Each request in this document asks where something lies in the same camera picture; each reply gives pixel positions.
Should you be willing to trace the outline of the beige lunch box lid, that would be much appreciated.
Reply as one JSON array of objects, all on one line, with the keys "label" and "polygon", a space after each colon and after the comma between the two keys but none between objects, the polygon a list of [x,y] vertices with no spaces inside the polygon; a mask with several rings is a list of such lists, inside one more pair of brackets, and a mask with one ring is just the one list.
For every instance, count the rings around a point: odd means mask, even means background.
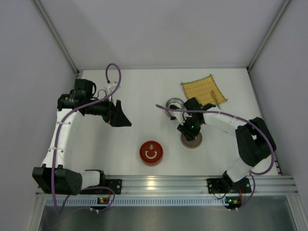
[{"label": "beige lunch box lid", "polygon": [[185,138],[185,136],[183,134],[181,134],[180,135],[180,141],[181,141],[182,145],[185,146],[186,148],[195,149],[195,148],[198,148],[201,145],[201,143],[203,141],[203,136],[202,136],[201,132],[199,132],[194,140],[188,141]]}]

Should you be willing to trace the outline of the beige lunch box container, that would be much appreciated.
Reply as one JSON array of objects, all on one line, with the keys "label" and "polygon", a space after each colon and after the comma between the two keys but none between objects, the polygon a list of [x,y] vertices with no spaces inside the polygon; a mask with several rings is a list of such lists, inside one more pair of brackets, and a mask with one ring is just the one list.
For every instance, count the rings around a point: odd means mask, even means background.
[{"label": "beige lunch box container", "polygon": [[[184,101],[180,98],[171,98],[166,102],[166,108],[176,109],[176,110],[184,110]],[[166,111],[167,116],[170,120],[176,120],[176,117],[173,116],[172,111]]]}]

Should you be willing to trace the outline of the metal tongs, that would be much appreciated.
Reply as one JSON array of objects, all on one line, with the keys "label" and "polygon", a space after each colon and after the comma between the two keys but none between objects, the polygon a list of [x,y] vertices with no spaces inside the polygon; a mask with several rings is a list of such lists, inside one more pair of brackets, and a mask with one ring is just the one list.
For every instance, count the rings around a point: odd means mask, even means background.
[{"label": "metal tongs", "polygon": [[219,105],[219,101],[218,101],[217,95],[216,95],[216,93],[215,93],[214,90],[211,90],[211,96],[212,96],[212,98],[213,98],[214,101],[215,101],[216,107],[217,107],[219,110],[221,110],[221,107],[220,107],[220,105]]}]

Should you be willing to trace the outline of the red lunch box lid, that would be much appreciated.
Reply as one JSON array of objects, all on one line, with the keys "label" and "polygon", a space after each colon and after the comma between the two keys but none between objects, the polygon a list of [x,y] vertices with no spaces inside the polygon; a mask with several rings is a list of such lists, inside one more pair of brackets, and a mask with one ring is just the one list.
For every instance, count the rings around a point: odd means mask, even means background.
[{"label": "red lunch box lid", "polygon": [[156,141],[147,141],[141,145],[139,154],[140,158],[157,159],[163,157],[163,148]]}]

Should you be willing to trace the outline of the red lunch box container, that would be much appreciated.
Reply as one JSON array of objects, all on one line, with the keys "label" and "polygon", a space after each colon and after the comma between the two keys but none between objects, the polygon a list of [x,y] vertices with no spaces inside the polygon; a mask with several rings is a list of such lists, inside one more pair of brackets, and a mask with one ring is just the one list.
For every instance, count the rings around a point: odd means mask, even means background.
[{"label": "red lunch box container", "polygon": [[161,156],[157,159],[148,159],[148,158],[141,157],[141,160],[147,166],[156,166],[163,160],[163,157]]}]

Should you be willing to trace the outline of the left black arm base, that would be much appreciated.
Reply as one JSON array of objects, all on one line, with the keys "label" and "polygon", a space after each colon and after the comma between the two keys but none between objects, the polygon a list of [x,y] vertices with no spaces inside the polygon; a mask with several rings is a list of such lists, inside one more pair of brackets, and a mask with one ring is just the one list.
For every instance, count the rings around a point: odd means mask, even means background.
[{"label": "left black arm base", "polygon": [[80,191],[79,194],[86,195],[103,195],[113,194],[110,189],[116,194],[121,194],[122,180],[121,179],[106,179],[99,183],[97,186],[90,186]]}]

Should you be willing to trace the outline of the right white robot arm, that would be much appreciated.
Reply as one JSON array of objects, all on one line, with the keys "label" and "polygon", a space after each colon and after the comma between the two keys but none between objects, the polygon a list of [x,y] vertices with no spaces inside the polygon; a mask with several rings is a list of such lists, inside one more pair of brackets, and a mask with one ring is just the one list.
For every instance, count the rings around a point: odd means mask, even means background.
[{"label": "right white robot arm", "polygon": [[212,103],[201,105],[195,97],[187,100],[182,108],[172,106],[172,109],[175,109],[172,116],[179,122],[177,129],[187,142],[196,140],[202,125],[216,127],[235,138],[238,158],[221,178],[226,192],[230,192],[236,183],[277,149],[266,123],[260,117],[240,119]]}]

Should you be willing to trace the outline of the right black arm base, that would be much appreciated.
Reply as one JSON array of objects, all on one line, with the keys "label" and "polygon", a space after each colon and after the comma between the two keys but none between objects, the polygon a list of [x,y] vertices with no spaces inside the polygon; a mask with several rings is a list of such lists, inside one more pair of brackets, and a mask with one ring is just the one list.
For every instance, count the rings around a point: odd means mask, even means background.
[{"label": "right black arm base", "polygon": [[242,193],[251,193],[252,189],[250,181],[247,177],[241,179],[238,182],[220,178],[207,178],[208,192],[210,194],[225,194],[225,193],[239,193],[240,189]]}]

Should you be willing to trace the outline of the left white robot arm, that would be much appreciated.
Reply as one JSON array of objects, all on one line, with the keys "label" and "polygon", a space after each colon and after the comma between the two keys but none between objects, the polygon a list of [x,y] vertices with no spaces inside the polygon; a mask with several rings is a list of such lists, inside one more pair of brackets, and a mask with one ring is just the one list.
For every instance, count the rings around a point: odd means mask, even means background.
[{"label": "left white robot arm", "polygon": [[32,176],[47,194],[85,194],[89,188],[93,194],[100,193],[99,186],[107,185],[102,170],[75,172],[71,169],[73,146],[81,121],[85,115],[101,116],[112,127],[130,127],[132,123],[122,111],[121,101],[94,100],[96,85],[86,79],[75,81],[69,94],[62,94],[57,103],[57,121],[52,141],[40,167]]}]

